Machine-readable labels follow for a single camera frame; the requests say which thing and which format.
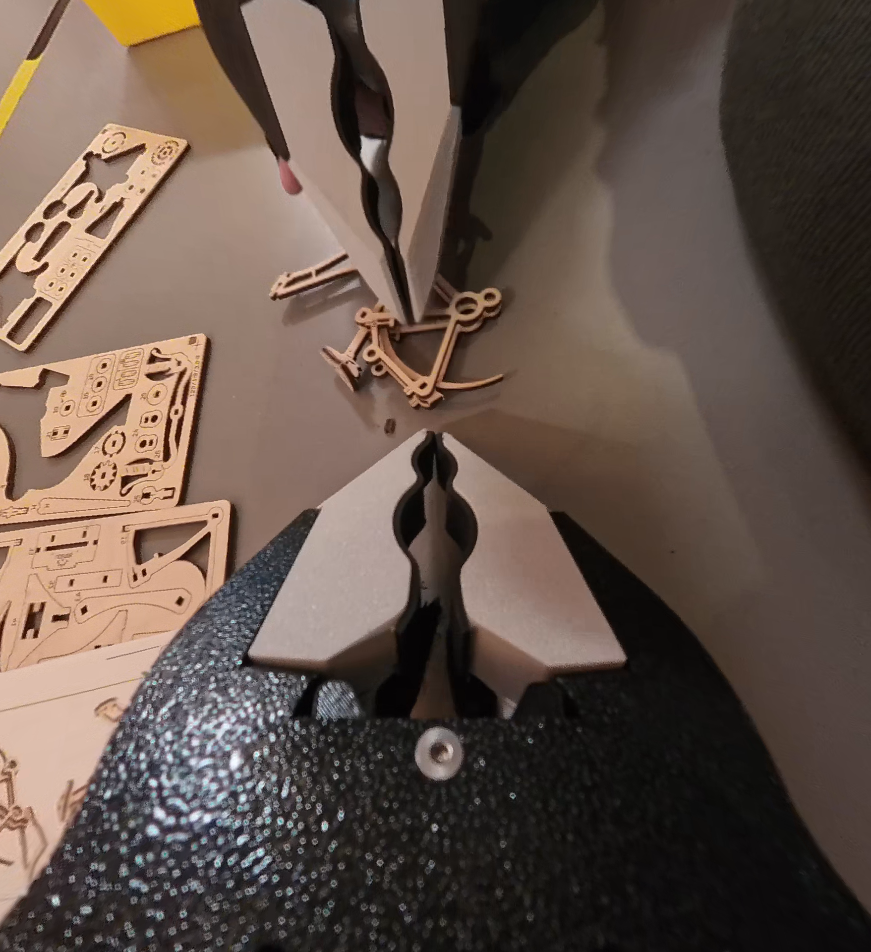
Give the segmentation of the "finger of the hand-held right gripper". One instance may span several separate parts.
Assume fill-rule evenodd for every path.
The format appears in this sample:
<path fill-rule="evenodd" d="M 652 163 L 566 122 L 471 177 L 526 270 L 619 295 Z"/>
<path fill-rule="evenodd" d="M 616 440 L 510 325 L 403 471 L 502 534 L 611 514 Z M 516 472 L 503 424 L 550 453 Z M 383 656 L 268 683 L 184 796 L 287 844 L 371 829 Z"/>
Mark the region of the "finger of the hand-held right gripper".
<path fill-rule="evenodd" d="M 379 301 L 412 321 L 378 185 L 361 160 L 355 72 L 339 32 L 309 2 L 250 2 L 243 15 L 304 196 Z"/>
<path fill-rule="evenodd" d="M 362 30 L 394 110 L 389 165 L 402 205 L 397 247 L 407 319 L 419 319 L 438 272 L 474 42 L 474 3 L 364 1 Z"/>

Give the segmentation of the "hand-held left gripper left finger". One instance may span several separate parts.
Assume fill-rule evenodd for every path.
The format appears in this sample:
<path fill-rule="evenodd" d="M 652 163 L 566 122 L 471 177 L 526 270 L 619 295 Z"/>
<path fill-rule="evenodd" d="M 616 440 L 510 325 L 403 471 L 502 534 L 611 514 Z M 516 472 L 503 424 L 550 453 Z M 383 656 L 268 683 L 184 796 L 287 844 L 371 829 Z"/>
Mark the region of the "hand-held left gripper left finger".
<path fill-rule="evenodd" d="M 437 627 L 409 552 L 425 523 L 434 434 L 421 430 L 319 506 L 248 652 L 257 666 L 373 695 L 420 684 Z"/>

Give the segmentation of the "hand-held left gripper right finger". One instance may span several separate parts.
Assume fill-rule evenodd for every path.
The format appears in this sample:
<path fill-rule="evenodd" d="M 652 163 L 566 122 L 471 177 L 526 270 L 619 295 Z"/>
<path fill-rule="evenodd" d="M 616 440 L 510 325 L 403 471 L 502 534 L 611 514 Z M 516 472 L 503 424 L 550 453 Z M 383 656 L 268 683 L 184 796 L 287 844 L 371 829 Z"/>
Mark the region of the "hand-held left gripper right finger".
<path fill-rule="evenodd" d="M 459 551 L 450 670 L 502 716 L 563 676 L 628 656 L 548 507 L 452 435 L 437 436 L 446 530 Z"/>

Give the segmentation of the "curved wooden strut part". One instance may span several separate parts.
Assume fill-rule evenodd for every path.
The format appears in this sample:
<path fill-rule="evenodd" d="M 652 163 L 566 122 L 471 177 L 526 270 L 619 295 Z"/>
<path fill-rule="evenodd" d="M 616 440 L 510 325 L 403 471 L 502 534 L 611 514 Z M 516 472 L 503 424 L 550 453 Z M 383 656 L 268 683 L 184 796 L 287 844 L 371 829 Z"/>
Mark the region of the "curved wooden strut part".
<path fill-rule="evenodd" d="M 348 254 L 340 251 L 307 268 L 281 273 L 272 284 L 268 295 L 271 300 L 286 300 L 354 275 L 358 275 L 358 269 L 352 265 Z"/>

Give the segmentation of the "wooden bicycle frame assembly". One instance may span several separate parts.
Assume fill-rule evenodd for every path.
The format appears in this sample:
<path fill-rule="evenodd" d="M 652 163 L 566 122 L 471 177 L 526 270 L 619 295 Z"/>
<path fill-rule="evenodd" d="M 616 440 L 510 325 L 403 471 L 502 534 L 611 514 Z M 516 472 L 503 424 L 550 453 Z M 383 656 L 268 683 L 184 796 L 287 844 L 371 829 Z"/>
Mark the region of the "wooden bicycle frame assembly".
<path fill-rule="evenodd" d="M 365 373 L 376 378 L 388 377 L 401 388 L 413 408 L 431 409 L 448 391 L 477 390 L 503 380 L 501 374 L 465 382 L 448 377 L 459 341 L 498 317 L 503 303 L 503 293 L 497 288 L 455 292 L 441 310 L 412 325 L 401 323 L 382 303 L 377 303 L 358 310 L 354 318 L 356 331 L 345 351 L 323 347 L 321 355 L 351 391 L 357 390 Z M 430 333 L 440 338 L 439 348 L 430 367 L 417 370 L 404 362 L 394 344 L 406 336 Z"/>

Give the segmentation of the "narrow wooden parts sheet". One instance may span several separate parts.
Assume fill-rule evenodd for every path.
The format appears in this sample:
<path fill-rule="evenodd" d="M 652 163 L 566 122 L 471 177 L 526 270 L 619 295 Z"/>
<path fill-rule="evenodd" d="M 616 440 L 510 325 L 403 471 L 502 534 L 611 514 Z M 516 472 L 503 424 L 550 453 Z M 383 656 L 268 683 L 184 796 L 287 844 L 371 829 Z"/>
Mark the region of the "narrow wooden parts sheet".
<path fill-rule="evenodd" d="M 187 140 L 105 125 L 0 250 L 0 341 L 28 351 L 179 165 Z"/>

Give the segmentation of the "wooden sheet with gear parts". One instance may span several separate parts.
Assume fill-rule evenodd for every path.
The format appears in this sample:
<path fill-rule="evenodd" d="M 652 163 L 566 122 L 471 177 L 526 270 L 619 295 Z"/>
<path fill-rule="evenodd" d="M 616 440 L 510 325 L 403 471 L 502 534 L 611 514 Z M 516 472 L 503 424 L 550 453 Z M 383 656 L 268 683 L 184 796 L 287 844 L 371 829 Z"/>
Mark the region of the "wooden sheet with gear parts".
<path fill-rule="evenodd" d="M 190 334 L 0 373 L 0 390 L 46 391 L 43 458 L 82 451 L 59 482 L 13 495 L 0 425 L 0 527 L 181 505 L 209 343 Z"/>

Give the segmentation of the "stacked yellow plastic bins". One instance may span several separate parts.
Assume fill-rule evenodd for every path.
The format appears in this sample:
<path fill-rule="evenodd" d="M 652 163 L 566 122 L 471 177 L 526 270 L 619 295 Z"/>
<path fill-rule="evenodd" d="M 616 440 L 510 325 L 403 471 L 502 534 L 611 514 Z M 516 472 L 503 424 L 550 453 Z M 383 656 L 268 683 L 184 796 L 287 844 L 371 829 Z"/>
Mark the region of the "stacked yellow plastic bins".
<path fill-rule="evenodd" d="M 85 1 L 125 48 L 200 26 L 193 1 Z"/>

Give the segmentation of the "white instruction booklet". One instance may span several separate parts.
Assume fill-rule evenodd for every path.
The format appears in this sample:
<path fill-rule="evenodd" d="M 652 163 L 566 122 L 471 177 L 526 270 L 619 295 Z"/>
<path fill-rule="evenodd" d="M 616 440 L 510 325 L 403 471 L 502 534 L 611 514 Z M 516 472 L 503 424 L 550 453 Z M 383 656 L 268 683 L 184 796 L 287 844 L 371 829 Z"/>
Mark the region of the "white instruction booklet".
<path fill-rule="evenodd" d="M 48 863 L 175 632 L 0 673 L 0 922 Z"/>

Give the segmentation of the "person's dark jacket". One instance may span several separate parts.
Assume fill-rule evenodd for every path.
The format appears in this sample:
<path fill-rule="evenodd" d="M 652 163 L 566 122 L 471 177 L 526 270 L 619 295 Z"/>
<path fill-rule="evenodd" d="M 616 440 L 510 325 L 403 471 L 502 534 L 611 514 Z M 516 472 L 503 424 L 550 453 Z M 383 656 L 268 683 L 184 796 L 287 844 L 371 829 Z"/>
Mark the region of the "person's dark jacket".
<path fill-rule="evenodd" d="M 737 2 L 719 122 L 771 303 L 871 475 L 871 1 Z"/>

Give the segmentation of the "wooden sheet with frame parts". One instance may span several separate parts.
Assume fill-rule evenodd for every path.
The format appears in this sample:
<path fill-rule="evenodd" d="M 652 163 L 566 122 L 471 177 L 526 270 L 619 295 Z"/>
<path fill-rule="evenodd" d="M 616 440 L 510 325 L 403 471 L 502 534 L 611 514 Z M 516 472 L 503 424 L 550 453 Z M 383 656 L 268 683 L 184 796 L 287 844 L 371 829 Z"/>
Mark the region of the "wooden sheet with frame parts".
<path fill-rule="evenodd" d="M 174 632 L 226 577 L 232 503 L 0 531 L 0 673 Z"/>

